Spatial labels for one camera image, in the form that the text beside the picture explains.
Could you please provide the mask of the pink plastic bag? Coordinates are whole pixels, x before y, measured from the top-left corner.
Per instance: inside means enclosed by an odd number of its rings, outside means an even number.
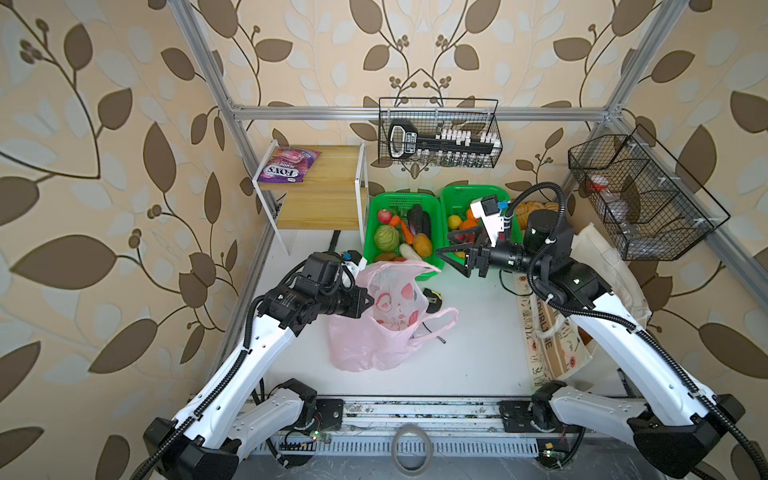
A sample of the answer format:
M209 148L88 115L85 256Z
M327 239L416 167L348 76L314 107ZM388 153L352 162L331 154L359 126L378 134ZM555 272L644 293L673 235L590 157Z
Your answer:
M438 271L415 260L376 262L362 269L356 283L367 289L373 304L358 319L327 317L333 366L347 372L394 369L453 328L459 311L449 307L429 313L429 301L416 282Z

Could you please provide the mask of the purple Fox's candy bag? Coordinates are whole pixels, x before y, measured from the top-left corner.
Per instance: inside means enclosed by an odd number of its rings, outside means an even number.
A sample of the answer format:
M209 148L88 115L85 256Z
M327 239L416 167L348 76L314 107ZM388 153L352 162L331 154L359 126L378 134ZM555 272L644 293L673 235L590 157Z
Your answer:
M280 147L275 150L258 176L260 183L302 183L321 153L312 149Z

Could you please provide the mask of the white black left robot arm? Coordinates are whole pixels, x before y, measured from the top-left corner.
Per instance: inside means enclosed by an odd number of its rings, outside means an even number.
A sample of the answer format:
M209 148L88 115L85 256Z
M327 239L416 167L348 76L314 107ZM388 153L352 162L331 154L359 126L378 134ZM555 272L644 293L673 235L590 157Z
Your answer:
M240 345L202 390L171 419L144 432L149 453L133 473L147 479L230 479L241 461L281 429L311 420L316 393L290 380L249 411L243 409L264 375L320 315L358 319L373 305L356 284L366 266L360 252L314 252L248 307Z

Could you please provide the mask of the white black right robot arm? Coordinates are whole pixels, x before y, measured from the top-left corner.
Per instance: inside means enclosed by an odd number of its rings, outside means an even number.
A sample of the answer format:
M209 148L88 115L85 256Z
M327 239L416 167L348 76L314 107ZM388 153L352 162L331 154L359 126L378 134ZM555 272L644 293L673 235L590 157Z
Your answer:
M531 397L540 430L576 425L634 447L661 473L682 479L725 434L734 437L760 478L767 460L738 428L744 414L732 395L717 395L696 380L629 313L610 284L571 256L567 200L553 182L535 184L511 202L494 195L472 203L484 230L455 231L438 258L463 276L491 268L523 274L532 294L584 330L638 388L620 400L551 381Z

